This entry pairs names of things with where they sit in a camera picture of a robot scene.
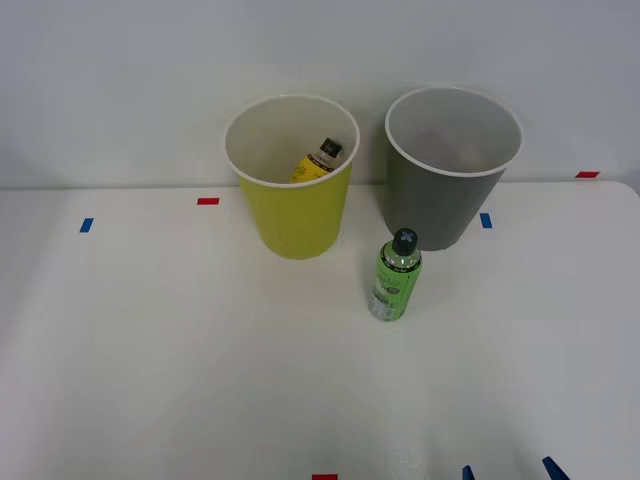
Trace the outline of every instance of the yellow bottle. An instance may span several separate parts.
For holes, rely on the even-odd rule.
[[[289,183],[301,183],[324,177],[333,172],[342,163],[338,154],[342,146],[327,138],[320,150],[304,157],[291,175]]]

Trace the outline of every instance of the paper cup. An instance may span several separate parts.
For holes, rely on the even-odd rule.
[[[520,149],[507,107],[463,88],[423,88],[391,105],[384,219],[408,227],[420,250],[453,245]]]
[[[322,178],[289,183],[300,160],[325,138],[342,145],[344,163]],[[353,116],[331,100],[281,95],[237,113],[225,131],[225,158],[238,175],[263,242],[294,259],[325,252],[340,230],[351,162],[360,145]]]

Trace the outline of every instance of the green spray can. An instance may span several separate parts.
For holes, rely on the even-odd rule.
[[[422,268],[422,255],[416,248],[418,234],[401,228],[380,249],[376,278],[369,297],[371,314],[385,322],[399,319],[407,309]]]

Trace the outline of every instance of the cup rim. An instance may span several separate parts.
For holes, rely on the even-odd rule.
[[[511,159],[508,160],[507,162],[503,163],[499,167],[492,168],[491,170],[484,170],[484,171],[481,171],[481,172],[466,173],[466,172],[451,172],[451,171],[448,171],[448,170],[442,170],[440,168],[436,168],[436,167],[432,167],[430,165],[426,165],[426,164],[424,164],[422,162],[419,162],[418,160],[413,158],[411,155],[409,155],[407,152],[405,152],[402,149],[402,147],[400,147],[400,145],[398,145],[398,143],[395,141],[395,139],[393,138],[393,135],[391,135],[391,130],[389,128],[389,118],[391,117],[391,114],[393,113],[393,110],[402,101],[404,101],[406,98],[408,98],[410,96],[413,96],[415,94],[418,94],[418,93],[426,92],[428,90],[458,90],[458,91],[461,91],[461,92],[471,93],[473,95],[477,95],[479,97],[482,97],[485,100],[488,100],[489,102],[492,102],[492,103],[496,104],[497,106],[499,106],[500,108],[502,108],[507,114],[509,114],[511,116],[511,118],[513,119],[513,121],[516,124],[516,127],[518,128],[518,134],[520,135],[520,142],[518,144],[518,148],[514,152],[514,154],[511,157]],[[461,178],[486,177],[486,176],[489,176],[489,175],[493,175],[494,173],[501,172],[501,171],[505,170],[511,164],[511,162],[513,162],[515,160],[515,158],[518,156],[518,154],[522,150],[522,142],[524,141],[524,135],[522,133],[523,132],[522,124],[520,123],[520,120],[518,119],[517,115],[513,112],[513,110],[511,110],[511,108],[509,108],[507,105],[502,103],[500,100],[497,100],[494,97],[492,97],[490,95],[487,95],[484,92],[480,92],[480,91],[475,90],[473,88],[461,87],[461,86],[457,86],[457,85],[420,87],[420,88],[418,88],[416,90],[412,90],[412,91],[407,92],[404,95],[400,96],[395,102],[393,102],[391,104],[391,106],[387,110],[387,114],[384,117],[384,129],[385,129],[385,132],[387,134],[387,139],[389,139],[389,142],[391,143],[393,148],[395,148],[396,151],[398,153],[400,153],[400,155],[402,155],[404,158],[406,158],[411,163],[413,163],[417,167],[420,167],[420,168],[422,168],[424,170],[429,170],[430,172],[438,173],[440,175],[446,175],[446,176],[449,176],[449,177],[461,177]]]
[[[336,168],[333,172],[331,172],[328,175],[325,175],[325,176],[323,176],[321,178],[317,178],[315,180],[310,180],[308,182],[300,182],[300,183],[267,182],[265,180],[260,180],[258,178],[252,177],[251,175],[246,174],[245,172],[240,170],[238,167],[236,167],[233,164],[233,162],[231,161],[231,159],[229,158],[229,154],[227,153],[227,134],[229,133],[229,130],[231,129],[233,124],[236,122],[236,120],[238,118],[240,118],[242,115],[244,115],[245,113],[247,113],[249,110],[251,110],[251,109],[253,109],[253,108],[255,108],[255,107],[259,106],[259,105],[262,105],[264,103],[277,101],[277,100],[282,100],[284,98],[304,98],[304,99],[307,99],[307,100],[319,100],[321,102],[324,102],[324,103],[327,103],[327,104],[331,105],[332,107],[337,108],[342,113],[344,113],[347,116],[347,118],[351,121],[351,124],[353,125],[353,127],[355,129],[356,141],[354,143],[353,149],[351,150],[351,154],[346,158],[346,160],[342,163],[342,165],[340,165],[338,168]],[[233,170],[236,173],[236,175],[239,175],[240,177],[244,178],[245,180],[247,180],[247,181],[249,181],[251,183],[254,183],[254,184],[257,184],[257,185],[262,185],[264,187],[296,189],[296,188],[312,187],[312,186],[318,185],[318,184],[320,184],[322,182],[326,182],[327,180],[330,180],[330,179],[332,179],[334,177],[337,177],[342,172],[344,172],[347,168],[349,168],[349,166],[353,162],[353,158],[355,157],[356,153],[358,153],[358,149],[360,148],[360,128],[358,127],[358,122],[356,122],[356,119],[349,112],[349,110],[344,108],[339,103],[334,102],[333,100],[329,100],[328,98],[321,97],[320,95],[311,95],[311,94],[304,94],[304,93],[284,93],[284,94],[280,94],[280,95],[271,95],[271,96],[268,96],[268,97],[260,98],[258,100],[255,100],[255,101],[249,103],[244,108],[242,108],[240,111],[236,112],[231,117],[231,119],[227,122],[227,124],[226,124],[226,126],[224,128],[224,133],[223,133],[223,136],[222,136],[222,140],[223,140],[222,141],[222,150],[223,150],[223,155],[224,155],[225,162],[226,162],[227,166],[229,166],[231,168],[231,170]]]

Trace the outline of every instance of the white tabletop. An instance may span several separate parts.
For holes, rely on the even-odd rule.
[[[635,478],[638,196],[500,184],[381,323],[376,195],[292,261],[235,188],[0,192],[2,480]]]

